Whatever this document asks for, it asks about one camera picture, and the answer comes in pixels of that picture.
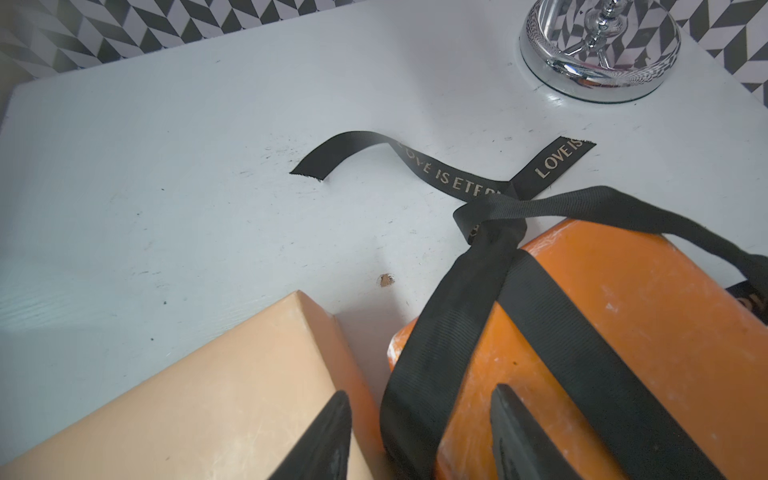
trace orange box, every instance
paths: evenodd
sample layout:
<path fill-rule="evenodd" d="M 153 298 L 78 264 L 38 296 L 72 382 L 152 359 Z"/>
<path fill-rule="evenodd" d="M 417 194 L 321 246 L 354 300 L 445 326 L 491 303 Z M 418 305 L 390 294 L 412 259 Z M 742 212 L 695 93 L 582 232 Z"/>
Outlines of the orange box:
<path fill-rule="evenodd" d="M 347 478 L 391 478 L 379 409 L 339 324 L 297 291 L 0 466 L 0 478 L 269 478 L 337 390 L 353 411 Z"/>
<path fill-rule="evenodd" d="M 662 236 L 566 220 L 523 249 L 723 475 L 766 477 L 768 329 L 755 316 Z M 391 368 L 414 323 L 392 338 Z M 497 478 L 489 411 L 499 383 L 584 480 L 626 478 L 497 303 L 440 442 L 436 478 Z"/>

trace gift box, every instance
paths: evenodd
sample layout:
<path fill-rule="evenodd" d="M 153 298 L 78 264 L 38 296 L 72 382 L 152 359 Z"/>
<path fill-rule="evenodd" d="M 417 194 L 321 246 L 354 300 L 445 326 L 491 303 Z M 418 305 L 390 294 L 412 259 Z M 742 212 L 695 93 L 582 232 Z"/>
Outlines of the gift box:
<path fill-rule="evenodd" d="M 619 200 L 609 207 L 615 215 L 583 205 L 579 211 L 555 208 L 558 213 L 548 214 L 594 221 L 565 220 L 524 245 L 523 253 L 512 253 L 511 261 L 505 251 L 515 249 L 514 239 L 521 234 L 497 248 L 500 232 L 525 232 L 524 225 L 511 222 L 535 216 L 543 203 L 551 206 L 559 199 L 478 200 L 485 204 L 457 211 L 468 238 L 487 230 L 484 252 L 460 257 L 420 319 L 397 332 L 389 346 L 395 373 L 401 354 L 411 347 L 407 370 L 398 379 L 393 374 L 382 404 L 385 443 L 404 471 L 445 480 L 765 478 L 766 325 L 661 235 L 595 222 L 672 229 L 709 251 L 725 252 L 722 256 L 756 279 L 765 278 L 765 257 L 746 254 L 748 260 L 734 261 L 743 252 L 725 240 L 713 240 L 712 233 L 697 225 L 691 233 L 675 224 L 686 219 L 669 212 L 660 215 L 662 210 L 634 199 L 634 207 L 627 209 L 621 205 L 625 196 Z M 605 199 L 592 203 L 606 204 Z M 653 214 L 644 215 L 645 207 L 654 209 Z M 627 220 L 621 220 L 621 211 Z M 730 246 L 735 250 L 727 251 Z M 473 268 L 470 261 L 482 265 Z M 506 277 L 475 286 L 486 276 L 499 275 L 494 262 L 504 264 L 498 270 Z M 486 293 L 498 284 L 501 291 Z M 465 292 L 466 298 L 456 300 Z M 477 296 L 487 298 L 474 300 Z M 478 312 L 474 307 L 464 307 L 488 299 L 492 306 L 487 320 L 482 313 L 473 315 Z M 468 312 L 463 316 L 462 308 Z M 411 345 L 425 315 L 431 324 Z M 481 323 L 472 327 L 481 332 L 476 343 L 467 327 L 473 322 Z M 467 348 L 465 368 L 449 365 L 454 361 L 451 351 L 462 356 Z M 455 378 L 460 386 L 447 409 L 443 398 L 424 393 L 435 388 L 450 397 Z M 518 431 L 511 436 L 514 445 L 506 447 L 499 445 L 503 435 L 492 425 L 492 399 L 499 395 L 499 384 L 511 387 L 524 406 L 523 417 L 532 418 L 533 425 L 513 418 Z M 442 435 L 441 412 L 449 414 Z M 432 449 L 429 435 L 420 433 L 431 427 L 438 433 L 433 438 L 439 439 Z M 538 433 L 531 434 L 531 429 Z M 551 456 L 548 449 L 572 470 L 568 475 L 548 471 L 557 463 L 541 461 Z M 432 471 L 419 470 L 431 458 Z M 517 472 L 505 475 L 503 468 Z"/>
<path fill-rule="evenodd" d="M 352 407 L 347 478 L 389 478 L 378 408 L 339 325 L 295 292 L 1 467 L 0 478 L 269 478 L 337 390 Z"/>

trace black strap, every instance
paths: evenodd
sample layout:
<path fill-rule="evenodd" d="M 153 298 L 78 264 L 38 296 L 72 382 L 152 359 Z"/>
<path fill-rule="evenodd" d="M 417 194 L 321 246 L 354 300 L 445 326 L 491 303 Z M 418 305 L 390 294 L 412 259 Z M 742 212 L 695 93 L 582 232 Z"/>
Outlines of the black strap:
<path fill-rule="evenodd" d="M 465 202 L 487 194 L 503 193 L 509 187 L 513 187 L 520 198 L 533 198 L 594 147 L 589 141 L 558 137 L 511 180 L 491 180 L 451 167 L 386 135 L 373 131 L 347 131 L 309 152 L 291 174 L 325 180 L 346 158 L 377 144 L 389 144 L 417 177 Z"/>
<path fill-rule="evenodd" d="M 475 345 L 525 224 L 487 222 L 429 298 L 389 377 L 381 405 L 387 452 L 410 478 L 431 478 Z"/>
<path fill-rule="evenodd" d="M 457 209 L 453 217 L 465 238 L 486 220 L 558 216 L 602 223 L 643 233 L 671 233 L 726 260 L 768 295 L 768 257 L 747 253 L 696 222 L 662 210 L 610 187 L 590 187 L 540 200 L 503 195 L 479 198 Z"/>
<path fill-rule="evenodd" d="M 630 478 L 723 479 L 525 250 L 516 251 L 498 302 Z"/>
<path fill-rule="evenodd" d="M 744 280 L 736 285 L 729 286 L 725 290 L 736 297 L 736 300 L 752 312 L 754 316 L 768 326 L 768 296 L 758 292 L 751 283 Z"/>

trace beige box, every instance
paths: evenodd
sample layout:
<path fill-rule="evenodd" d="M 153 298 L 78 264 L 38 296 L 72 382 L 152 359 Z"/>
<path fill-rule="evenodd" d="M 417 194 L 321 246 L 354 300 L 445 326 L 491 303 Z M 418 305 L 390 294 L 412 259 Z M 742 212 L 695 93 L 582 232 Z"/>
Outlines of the beige box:
<path fill-rule="evenodd" d="M 291 293 L 0 467 L 0 478 L 268 478 L 341 389 L 353 410 L 348 478 L 390 478 L 378 409 L 336 319 Z"/>

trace black and white chevron pattern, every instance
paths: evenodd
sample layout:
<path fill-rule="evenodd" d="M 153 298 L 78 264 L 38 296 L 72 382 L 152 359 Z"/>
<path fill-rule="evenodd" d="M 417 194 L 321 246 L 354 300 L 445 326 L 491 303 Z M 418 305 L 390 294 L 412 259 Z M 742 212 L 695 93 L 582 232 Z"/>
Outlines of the black and white chevron pattern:
<path fill-rule="evenodd" d="M 19 0 L 0 53 L 34 77 L 87 68 L 353 0 Z"/>
<path fill-rule="evenodd" d="M 298 17 L 355 0 L 16 0 L 15 22 L 0 26 L 0 55 L 34 77 L 87 68 L 121 58 Z M 656 0 L 755 97 L 768 106 L 768 0 Z M 578 42 L 585 3 L 564 4 L 557 28 L 566 48 Z M 658 6 L 635 0 L 642 25 L 609 53 L 620 64 L 635 58 L 632 38 L 648 36 L 662 55 L 669 35 L 652 24 Z"/>

